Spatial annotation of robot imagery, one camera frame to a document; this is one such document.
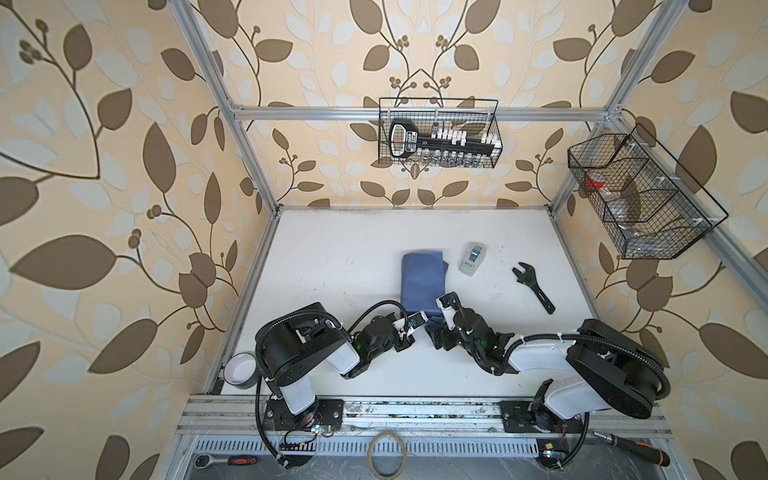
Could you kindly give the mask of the light blue wrapping paper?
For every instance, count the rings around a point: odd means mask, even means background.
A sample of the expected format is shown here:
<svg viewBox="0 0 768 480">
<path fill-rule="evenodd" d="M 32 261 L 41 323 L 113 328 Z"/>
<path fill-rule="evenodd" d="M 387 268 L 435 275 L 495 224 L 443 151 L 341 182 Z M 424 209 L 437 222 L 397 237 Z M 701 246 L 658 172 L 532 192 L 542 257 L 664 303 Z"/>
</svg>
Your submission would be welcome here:
<svg viewBox="0 0 768 480">
<path fill-rule="evenodd" d="M 448 267 L 442 251 L 410 252 L 402 257 L 400 303 L 408 314 L 424 312 L 428 321 L 444 321 L 437 299 L 446 293 Z"/>
</svg>

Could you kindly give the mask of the grey tape dispenser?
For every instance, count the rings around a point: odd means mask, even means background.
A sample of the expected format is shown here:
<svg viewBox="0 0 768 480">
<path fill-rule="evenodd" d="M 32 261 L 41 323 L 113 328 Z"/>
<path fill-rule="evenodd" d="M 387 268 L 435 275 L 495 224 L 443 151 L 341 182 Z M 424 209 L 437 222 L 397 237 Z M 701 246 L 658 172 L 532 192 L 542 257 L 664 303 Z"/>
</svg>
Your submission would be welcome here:
<svg viewBox="0 0 768 480">
<path fill-rule="evenodd" d="M 459 264 L 459 271 L 467 276 L 473 276 L 482 265 L 487 253 L 487 247 L 475 242 L 470 245 L 462 261 Z"/>
</svg>

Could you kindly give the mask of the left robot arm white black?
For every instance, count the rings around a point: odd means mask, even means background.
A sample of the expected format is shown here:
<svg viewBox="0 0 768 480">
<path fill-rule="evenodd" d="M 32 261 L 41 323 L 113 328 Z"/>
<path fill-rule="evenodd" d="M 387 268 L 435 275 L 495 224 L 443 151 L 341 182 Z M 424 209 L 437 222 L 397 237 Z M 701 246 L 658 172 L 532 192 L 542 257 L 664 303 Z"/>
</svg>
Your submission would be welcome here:
<svg viewBox="0 0 768 480">
<path fill-rule="evenodd" d="M 399 302 L 383 300 L 364 314 L 382 306 L 395 307 L 401 316 L 376 316 L 355 331 L 315 302 L 260 328 L 254 346 L 258 372 L 290 414 L 302 416 L 315 408 L 317 398 L 309 375 L 320 364 L 326 362 L 343 378 L 352 379 L 381 355 L 413 345 L 413 333 L 426 324 L 425 313 L 409 313 Z"/>
</svg>

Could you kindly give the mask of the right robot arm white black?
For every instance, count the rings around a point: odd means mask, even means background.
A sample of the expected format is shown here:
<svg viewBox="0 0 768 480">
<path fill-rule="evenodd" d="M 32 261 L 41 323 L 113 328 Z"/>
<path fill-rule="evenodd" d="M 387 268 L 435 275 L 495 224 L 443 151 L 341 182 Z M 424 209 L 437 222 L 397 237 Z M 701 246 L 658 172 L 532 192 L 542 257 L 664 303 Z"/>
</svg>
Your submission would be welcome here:
<svg viewBox="0 0 768 480">
<path fill-rule="evenodd" d="M 573 332 L 517 337 L 493 331 L 484 318 L 447 293 L 436 300 L 444 321 L 428 335 L 436 349 L 462 348 L 493 376 L 529 371 L 562 371 L 539 386 L 524 420 L 541 428 L 586 413 L 616 410 L 636 419 L 650 417 L 656 401 L 671 393 L 662 360 L 598 319 Z"/>
</svg>

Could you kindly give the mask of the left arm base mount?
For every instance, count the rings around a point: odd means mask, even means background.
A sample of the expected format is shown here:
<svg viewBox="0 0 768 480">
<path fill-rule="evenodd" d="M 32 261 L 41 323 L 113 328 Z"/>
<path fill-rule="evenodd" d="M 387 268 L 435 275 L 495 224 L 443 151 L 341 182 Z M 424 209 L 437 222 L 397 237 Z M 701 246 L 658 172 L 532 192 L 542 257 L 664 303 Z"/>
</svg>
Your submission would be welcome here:
<svg viewBox="0 0 768 480">
<path fill-rule="evenodd" d="M 345 402 L 319 398 L 301 413 L 294 414 L 283 399 L 270 398 L 264 409 L 262 425 L 268 430 L 310 430 L 330 434 L 341 429 Z"/>
</svg>

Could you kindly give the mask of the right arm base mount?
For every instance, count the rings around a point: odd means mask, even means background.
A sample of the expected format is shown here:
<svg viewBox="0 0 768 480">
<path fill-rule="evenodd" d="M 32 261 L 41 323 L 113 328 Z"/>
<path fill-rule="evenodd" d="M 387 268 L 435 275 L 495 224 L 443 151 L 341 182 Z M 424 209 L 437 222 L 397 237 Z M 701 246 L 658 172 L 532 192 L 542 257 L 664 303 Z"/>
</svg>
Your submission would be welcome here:
<svg viewBox="0 0 768 480">
<path fill-rule="evenodd" d="M 583 430 L 579 417 L 563 420 L 533 401 L 505 400 L 498 403 L 505 433 L 576 434 Z"/>
</svg>

